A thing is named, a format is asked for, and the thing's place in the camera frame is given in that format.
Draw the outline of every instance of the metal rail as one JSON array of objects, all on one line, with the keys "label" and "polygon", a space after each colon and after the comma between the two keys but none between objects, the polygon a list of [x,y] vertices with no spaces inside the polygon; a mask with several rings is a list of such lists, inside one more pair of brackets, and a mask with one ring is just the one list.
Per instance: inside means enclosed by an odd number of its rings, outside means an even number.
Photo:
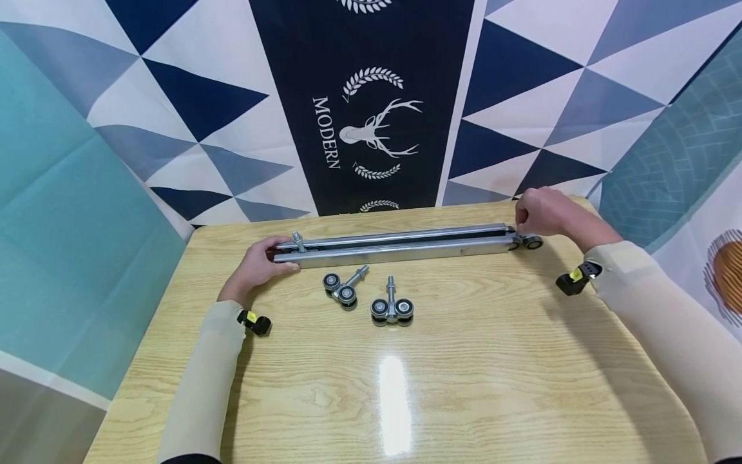
[{"label": "metal rail", "polygon": [[529,249],[543,244],[540,237],[522,237],[503,223],[307,241],[295,232],[293,238],[293,242],[276,246],[274,262],[298,263],[303,268],[346,266],[488,255],[505,253],[521,244]]}]

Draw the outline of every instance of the black plastic clip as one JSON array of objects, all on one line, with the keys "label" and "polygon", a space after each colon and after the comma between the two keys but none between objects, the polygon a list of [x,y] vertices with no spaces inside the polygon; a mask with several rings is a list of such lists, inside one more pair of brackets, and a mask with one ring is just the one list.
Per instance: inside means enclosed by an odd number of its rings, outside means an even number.
[{"label": "black plastic clip", "polygon": [[249,328],[255,335],[263,336],[271,330],[271,320],[265,316],[258,316],[252,311],[242,310],[237,315],[237,322]]},{"label": "black plastic clip", "polygon": [[574,271],[560,275],[556,280],[556,286],[567,296],[578,295],[585,289],[585,285],[600,275],[602,271],[603,268],[599,264],[585,261]]}]

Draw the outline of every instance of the beige sleeve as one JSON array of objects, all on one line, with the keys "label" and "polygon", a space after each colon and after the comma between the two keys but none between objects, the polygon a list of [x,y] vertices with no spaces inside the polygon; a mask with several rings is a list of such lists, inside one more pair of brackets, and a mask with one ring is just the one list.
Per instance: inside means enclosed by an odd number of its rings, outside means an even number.
[{"label": "beige sleeve", "polygon": [[245,327],[237,322],[241,310],[234,301],[221,301],[206,313],[162,431],[157,462],[183,454],[220,459],[229,391],[245,339]]},{"label": "beige sleeve", "polygon": [[709,462],[742,456],[742,344],[631,242],[585,257],[603,266],[598,296],[686,406]]}]

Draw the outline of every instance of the laurel wreath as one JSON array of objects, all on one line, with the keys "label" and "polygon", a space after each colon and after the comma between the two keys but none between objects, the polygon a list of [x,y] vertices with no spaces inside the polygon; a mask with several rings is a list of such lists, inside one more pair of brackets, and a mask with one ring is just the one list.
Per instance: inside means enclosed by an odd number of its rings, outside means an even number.
[{"label": "laurel wreath", "polygon": [[361,88],[363,84],[365,84],[366,82],[378,80],[385,80],[396,87],[404,88],[402,86],[404,80],[400,76],[397,76],[395,73],[393,73],[392,70],[381,67],[366,68],[361,69],[359,72],[353,74],[350,79],[345,82],[345,87],[343,87],[343,92],[345,93],[345,95],[343,95],[343,98],[346,102],[348,102],[350,96],[355,95],[356,92],[358,92],[358,89]]},{"label": "laurel wreath", "polygon": [[399,203],[394,203],[393,201],[389,200],[374,200],[361,206],[361,212],[368,212],[371,208],[375,208],[377,206],[391,206],[394,209],[399,209]]},{"label": "laurel wreath", "polygon": [[392,0],[340,0],[340,3],[348,10],[356,13],[375,13],[381,11],[381,8],[391,5]]},{"label": "laurel wreath", "polygon": [[394,166],[386,171],[371,171],[370,169],[366,169],[358,163],[353,163],[353,170],[356,174],[365,179],[371,180],[386,179],[387,177],[392,177],[394,174],[398,173],[401,168],[402,164],[398,164],[397,166]]}]

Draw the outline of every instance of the yellow label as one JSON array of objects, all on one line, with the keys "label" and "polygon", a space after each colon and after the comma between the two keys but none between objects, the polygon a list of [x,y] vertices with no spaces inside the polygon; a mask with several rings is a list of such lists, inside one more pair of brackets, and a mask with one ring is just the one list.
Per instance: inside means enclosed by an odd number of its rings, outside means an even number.
[{"label": "yellow label", "polygon": [[574,271],[569,273],[569,277],[572,279],[573,282],[578,282],[582,280],[582,271],[578,268],[576,268]]}]

